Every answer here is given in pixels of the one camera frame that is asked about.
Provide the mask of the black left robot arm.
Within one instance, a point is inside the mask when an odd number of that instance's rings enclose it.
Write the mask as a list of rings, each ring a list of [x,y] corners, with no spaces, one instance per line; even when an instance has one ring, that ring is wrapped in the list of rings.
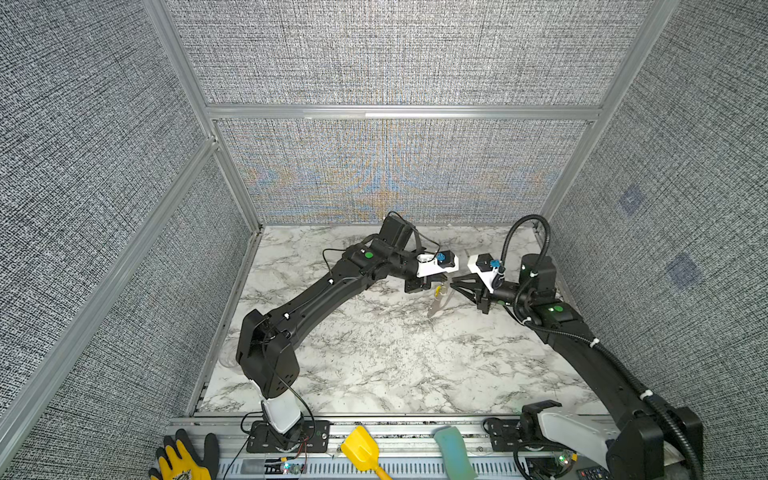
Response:
[[[455,253],[437,247],[396,212],[377,233],[340,251],[328,272],[302,293],[266,314],[254,309],[244,317],[235,360],[259,388],[268,428],[287,448],[303,442],[301,401],[292,390],[300,373],[295,349],[333,311],[389,276],[404,281],[407,293],[431,288],[459,270]]]

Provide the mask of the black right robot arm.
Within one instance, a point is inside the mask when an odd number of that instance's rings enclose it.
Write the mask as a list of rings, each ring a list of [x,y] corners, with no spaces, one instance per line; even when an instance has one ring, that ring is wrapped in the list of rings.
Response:
[[[519,436],[525,443],[557,444],[607,469],[615,479],[701,479],[703,423],[640,381],[589,329],[577,310],[558,299],[557,270],[549,256],[527,254],[516,282],[501,260],[473,255],[469,274],[451,287],[483,312],[499,305],[563,357],[612,418],[609,425],[581,420],[555,402],[524,407]]]

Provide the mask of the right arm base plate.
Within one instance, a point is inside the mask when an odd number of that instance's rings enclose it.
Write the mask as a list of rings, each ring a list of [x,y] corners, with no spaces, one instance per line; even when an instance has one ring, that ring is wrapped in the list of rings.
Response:
[[[538,439],[535,428],[527,420],[488,417],[481,426],[494,452],[512,452],[523,443]]]

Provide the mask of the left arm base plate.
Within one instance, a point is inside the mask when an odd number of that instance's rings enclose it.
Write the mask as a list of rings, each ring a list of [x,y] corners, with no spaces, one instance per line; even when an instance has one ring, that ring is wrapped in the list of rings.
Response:
[[[267,422],[254,422],[245,450],[247,453],[282,455],[296,455],[299,449],[307,453],[326,453],[331,425],[324,420],[304,420],[286,433],[279,433]]]

